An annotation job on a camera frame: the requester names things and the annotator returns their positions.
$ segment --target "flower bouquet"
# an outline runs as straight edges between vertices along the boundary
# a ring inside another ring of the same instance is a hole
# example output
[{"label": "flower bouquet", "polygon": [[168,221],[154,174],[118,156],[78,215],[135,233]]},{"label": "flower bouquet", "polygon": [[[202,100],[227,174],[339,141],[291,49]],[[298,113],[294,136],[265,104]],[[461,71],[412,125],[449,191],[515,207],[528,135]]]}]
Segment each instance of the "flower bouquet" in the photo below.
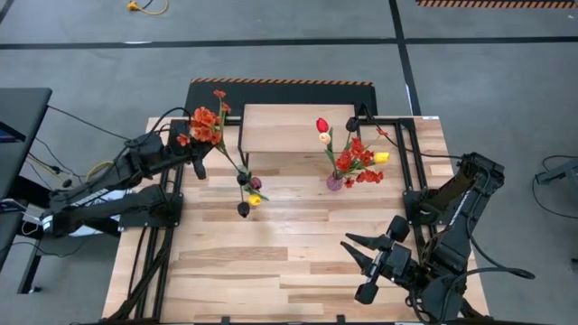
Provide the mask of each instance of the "flower bouquet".
[{"label": "flower bouquet", "polygon": [[[333,154],[333,128],[329,127],[327,121],[322,118],[317,120],[316,126],[319,131],[319,140],[326,145],[325,153],[333,165],[333,172],[327,178],[327,188],[329,190],[340,190],[345,183],[345,187],[350,189],[358,182],[375,182],[379,184],[383,180],[383,172],[374,172],[368,167],[376,164],[383,164],[389,161],[389,153],[375,153],[369,150],[371,144],[365,146],[361,139],[351,138],[351,133],[357,131],[359,124],[351,119],[346,125],[349,131],[345,147],[340,157],[335,160]],[[378,129],[378,138],[387,135],[386,132]]]},{"label": "flower bouquet", "polygon": [[[225,130],[225,118],[231,112],[231,108],[223,101],[226,96],[224,91],[215,90],[213,94],[219,99],[219,115],[215,115],[206,107],[195,109],[191,120],[192,137],[197,141],[214,145],[215,149],[227,157],[237,170],[237,183],[241,187],[241,202],[238,204],[237,210],[240,216],[246,218],[250,206],[258,206],[263,200],[269,199],[260,192],[263,186],[261,180],[254,177],[246,166],[237,166],[228,154],[223,131]],[[179,135],[177,139],[181,145],[186,145],[190,141],[187,135]],[[244,201],[243,192],[248,193],[247,201]]]}]

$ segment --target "red tulip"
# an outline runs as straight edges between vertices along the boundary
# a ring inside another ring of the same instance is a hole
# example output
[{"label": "red tulip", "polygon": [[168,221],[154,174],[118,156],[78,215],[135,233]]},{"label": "red tulip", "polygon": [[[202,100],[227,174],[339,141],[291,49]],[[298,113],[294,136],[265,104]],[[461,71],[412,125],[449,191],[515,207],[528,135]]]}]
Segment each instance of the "red tulip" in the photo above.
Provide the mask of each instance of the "red tulip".
[{"label": "red tulip", "polygon": [[318,118],[317,119],[317,131],[319,131],[319,133],[329,131],[329,125],[327,124],[327,121],[325,121],[322,118]]}]

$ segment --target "black and orange striped tape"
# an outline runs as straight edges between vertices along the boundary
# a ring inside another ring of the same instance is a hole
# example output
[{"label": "black and orange striped tape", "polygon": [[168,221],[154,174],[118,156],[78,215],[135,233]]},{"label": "black and orange striped tape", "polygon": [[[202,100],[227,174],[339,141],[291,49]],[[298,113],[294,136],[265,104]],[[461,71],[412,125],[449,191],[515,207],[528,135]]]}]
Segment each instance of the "black and orange striped tape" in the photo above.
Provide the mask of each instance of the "black and orange striped tape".
[{"label": "black and orange striped tape", "polygon": [[511,0],[511,1],[441,1],[441,0],[418,0],[417,5],[427,7],[460,7],[460,8],[535,8],[535,9],[570,9],[578,8],[574,0]]},{"label": "black and orange striped tape", "polygon": [[191,83],[193,82],[373,86],[373,82],[369,81],[305,80],[305,79],[195,78],[191,80]]}]

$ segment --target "floor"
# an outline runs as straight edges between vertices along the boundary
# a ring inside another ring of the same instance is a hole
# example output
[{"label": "floor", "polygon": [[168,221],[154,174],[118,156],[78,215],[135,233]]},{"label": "floor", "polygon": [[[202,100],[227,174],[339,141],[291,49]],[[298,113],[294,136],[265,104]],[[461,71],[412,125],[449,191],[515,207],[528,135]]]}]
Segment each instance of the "floor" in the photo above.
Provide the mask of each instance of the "floor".
[{"label": "floor", "polygon": [[[122,135],[139,135],[147,117],[182,106],[195,77],[373,81],[380,114],[411,114],[407,71],[398,46],[386,42],[11,50],[22,43],[391,39],[396,30],[385,0],[171,0],[168,12],[158,17],[129,13],[125,3],[114,0],[0,0],[4,3],[12,5],[0,23],[0,87],[50,87],[53,106]],[[162,6],[155,0],[150,9]],[[578,35],[575,9],[422,8],[410,0],[398,0],[398,6],[406,38]],[[410,44],[407,52],[415,82],[410,90],[419,98],[413,111],[442,119],[450,153],[476,151],[506,167],[506,185],[492,197],[475,234],[488,254],[534,272],[536,279],[483,275],[490,313],[502,320],[575,323],[578,274],[569,260],[578,256],[578,223],[541,210],[530,185],[544,157],[576,154],[578,44]],[[121,145],[54,111],[38,137],[78,173],[109,159]],[[40,144],[33,153],[51,161]],[[41,182],[28,165],[23,175]],[[48,175],[44,179],[57,184]],[[564,181],[537,192],[546,206],[578,215]],[[65,253],[82,241],[47,241],[43,247]],[[0,274],[3,323],[97,320],[116,249],[115,239],[98,236],[76,255],[43,258],[35,284],[44,291],[16,295],[30,247],[15,246]]]}]

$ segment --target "black flower bud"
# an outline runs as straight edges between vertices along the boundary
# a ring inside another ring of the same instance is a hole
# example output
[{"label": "black flower bud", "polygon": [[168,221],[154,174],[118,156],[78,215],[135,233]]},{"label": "black flower bud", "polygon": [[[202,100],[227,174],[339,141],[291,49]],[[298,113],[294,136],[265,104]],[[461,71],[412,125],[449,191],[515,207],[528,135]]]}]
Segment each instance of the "black flower bud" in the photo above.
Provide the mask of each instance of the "black flower bud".
[{"label": "black flower bud", "polygon": [[237,175],[237,183],[241,186],[245,186],[247,185],[247,183],[249,183],[249,177],[247,174],[245,174],[244,172],[240,173],[239,175]]},{"label": "black flower bud", "polygon": [[350,119],[347,120],[345,128],[349,132],[357,132],[359,130],[359,120],[356,117],[350,117]]},{"label": "black flower bud", "polygon": [[251,210],[251,207],[249,206],[249,204],[247,202],[241,202],[237,205],[237,212],[239,214],[239,216],[246,218],[249,215],[249,211]]}]

